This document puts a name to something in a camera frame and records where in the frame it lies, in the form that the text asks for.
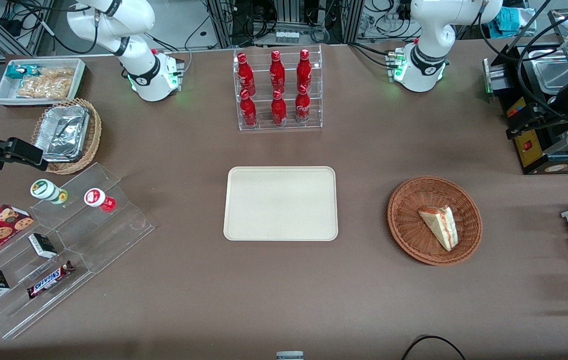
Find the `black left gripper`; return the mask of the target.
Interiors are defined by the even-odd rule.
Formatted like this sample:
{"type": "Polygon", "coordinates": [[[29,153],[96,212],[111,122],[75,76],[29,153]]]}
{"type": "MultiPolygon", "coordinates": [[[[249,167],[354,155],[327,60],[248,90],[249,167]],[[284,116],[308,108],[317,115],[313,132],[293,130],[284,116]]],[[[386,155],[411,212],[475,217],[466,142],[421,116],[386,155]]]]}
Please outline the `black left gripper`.
{"type": "Polygon", "coordinates": [[[546,112],[538,105],[515,105],[506,112],[508,129],[506,137],[510,141],[529,130],[568,123],[568,84],[560,89],[554,101],[549,103],[551,111],[546,112]]]}

